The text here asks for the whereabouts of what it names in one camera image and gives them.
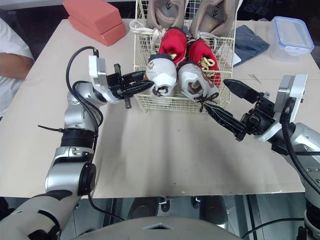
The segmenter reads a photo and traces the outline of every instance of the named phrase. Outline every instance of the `white wire basket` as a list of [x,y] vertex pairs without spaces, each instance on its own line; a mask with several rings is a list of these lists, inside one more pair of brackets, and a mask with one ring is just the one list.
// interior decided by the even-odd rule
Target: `white wire basket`
[[[201,0],[189,0],[184,15],[184,26],[188,29],[196,15],[197,9]],[[148,15],[148,1],[136,0],[135,20],[146,26]],[[208,77],[212,74],[220,73],[221,85],[219,87],[219,97],[213,104],[225,108],[231,100],[229,89],[223,84],[224,79],[231,79],[233,72],[233,54],[235,47],[236,22],[228,37],[202,37],[212,48],[213,54],[217,60],[219,71],[204,70]],[[153,34],[149,32],[136,33],[134,36],[134,71],[145,71],[148,65],[148,60],[154,49],[152,48]],[[161,39],[155,42],[155,51],[158,51]],[[201,104],[188,99],[182,92],[181,87],[177,84],[174,89],[173,97],[169,96],[154,96],[150,91],[145,91],[135,95],[138,105],[146,112],[148,109],[169,110],[180,112],[199,112]]]

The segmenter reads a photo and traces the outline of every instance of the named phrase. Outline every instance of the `blue lid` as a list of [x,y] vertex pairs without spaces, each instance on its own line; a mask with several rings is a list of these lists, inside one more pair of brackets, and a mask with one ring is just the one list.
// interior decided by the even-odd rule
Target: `blue lid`
[[304,21],[291,17],[275,16],[272,20],[278,44],[286,49],[311,52],[314,43]]

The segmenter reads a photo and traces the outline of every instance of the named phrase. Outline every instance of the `table surface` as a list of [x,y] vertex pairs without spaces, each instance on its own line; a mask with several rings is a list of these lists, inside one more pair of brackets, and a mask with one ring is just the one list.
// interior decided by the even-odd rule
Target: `table surface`
[[[270,22],[239,21],[267,40]],[[0,122],[0,196],[31,197],[44,192],[45,178],[61,133],[37,127],[61,128],[67,108],[65,71],[71,55],[94,46],[106,59],[107,73],[119,63],[123,74],[133,71],[134,34],[111,47],[83,35],[63,20],[28,74]],[[88,55],[71,68],[71,80],[88,80]],[[298,63],[274,61],[269,51],[239,65],[233,77],[275,100],[283,75],[308,73],[304,103],[296,116],[320,132],[318,112],[320,71],[310,54]],[[249,77],[254,74],[258,81]],[[252,105],[232,96],[226,109],[240,118]],[[101,107],[94,162],[95,198],[285,193],[304,191],[297,173],[269,143],[252,136],[242,142],[203,113],[149,110],[132,100]]]

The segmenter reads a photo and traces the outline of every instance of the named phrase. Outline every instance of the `red foam block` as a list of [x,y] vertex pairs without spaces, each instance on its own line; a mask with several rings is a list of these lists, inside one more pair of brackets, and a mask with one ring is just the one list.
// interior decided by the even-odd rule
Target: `red foam block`
[[126,35],[126,26],[123,22],[103,34],[98,34],[78,20],[74,19],[72,16],[69,16],[68,19],[76,30],[106,46],[111,46]]
[[122,23],[119,10],[104,0],[65,0],[63,6],[70,16],[98,34]]

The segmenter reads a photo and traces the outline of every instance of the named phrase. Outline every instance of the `folded cloth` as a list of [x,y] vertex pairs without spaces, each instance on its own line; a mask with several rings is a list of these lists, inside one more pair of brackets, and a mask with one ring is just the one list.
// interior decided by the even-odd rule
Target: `folded cloth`
[[241,58],[241,61],[235,64],[234,67],[258,56],[267,50],[269,46],[269,43],[256,35],[247,26],[237,27],[235,30],[234,52]]

